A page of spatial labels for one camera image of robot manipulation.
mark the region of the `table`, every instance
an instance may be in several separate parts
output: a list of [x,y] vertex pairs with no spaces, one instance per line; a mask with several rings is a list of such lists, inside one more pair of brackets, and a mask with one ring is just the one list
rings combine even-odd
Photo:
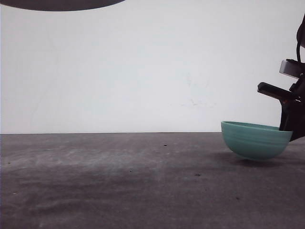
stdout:
[[1,225],[305,228],[305,138],[253,162],[221,133],[1,135]]

